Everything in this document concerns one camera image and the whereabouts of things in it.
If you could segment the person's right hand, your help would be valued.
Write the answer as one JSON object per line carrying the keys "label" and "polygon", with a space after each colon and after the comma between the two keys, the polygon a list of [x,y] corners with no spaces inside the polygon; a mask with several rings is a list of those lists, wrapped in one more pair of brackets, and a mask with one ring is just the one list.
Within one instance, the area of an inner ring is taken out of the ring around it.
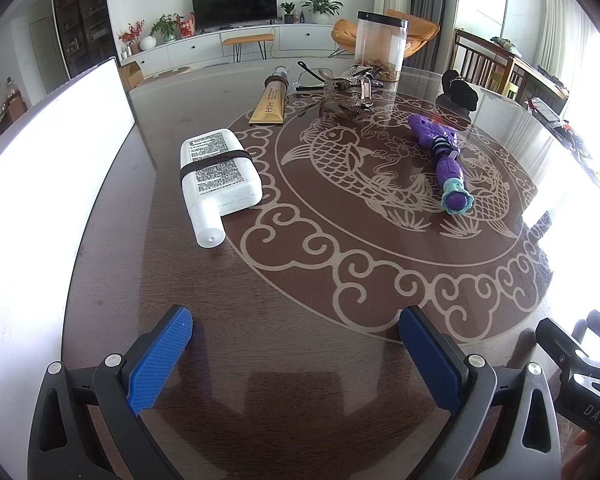
{"label": "person's right hand", "polygon": [[582,430],[576,435],[573,444],[578,450],[562,465],[562,480],[582,480],[585,477],[591,461],[591,443],[592,439],[586,431]]}

